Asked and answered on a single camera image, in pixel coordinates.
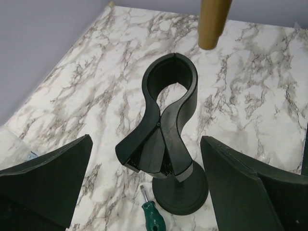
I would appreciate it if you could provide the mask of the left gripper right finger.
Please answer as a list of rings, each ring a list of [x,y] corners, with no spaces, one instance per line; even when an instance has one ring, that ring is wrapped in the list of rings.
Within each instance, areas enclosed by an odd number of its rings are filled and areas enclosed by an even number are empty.
[[[307,230],[307,175],[263,163],[211,136],[200,146],[219,230]]]

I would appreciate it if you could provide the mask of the gold microphone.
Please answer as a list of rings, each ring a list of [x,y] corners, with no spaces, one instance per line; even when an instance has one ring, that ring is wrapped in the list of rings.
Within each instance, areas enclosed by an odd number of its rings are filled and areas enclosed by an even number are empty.
[[[198,45],[203,50],[212,50],[222,35],[231,0],[201,0],[198,21]]]

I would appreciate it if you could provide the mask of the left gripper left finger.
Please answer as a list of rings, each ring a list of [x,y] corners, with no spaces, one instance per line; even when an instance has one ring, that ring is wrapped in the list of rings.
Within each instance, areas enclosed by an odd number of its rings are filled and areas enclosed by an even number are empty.
[[[69,228],[93,142],[86,134],[0,172],[1,228]]]

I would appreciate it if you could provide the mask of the black round-base mic stand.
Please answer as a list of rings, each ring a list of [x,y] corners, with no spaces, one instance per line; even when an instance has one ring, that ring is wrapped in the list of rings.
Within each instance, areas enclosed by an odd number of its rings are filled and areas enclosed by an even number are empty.
[[[160,110],[159,93],[179,83],[186,93]],[[152,176],[158,204],[167,212],[185,216],[206,201],[208,184],[203,168],[187,150],[181,132],[197,106],[198,73],[189,58],[171,53],[155,60],[142,78],[145,113],[138,126],[115,147],[119,162]]]

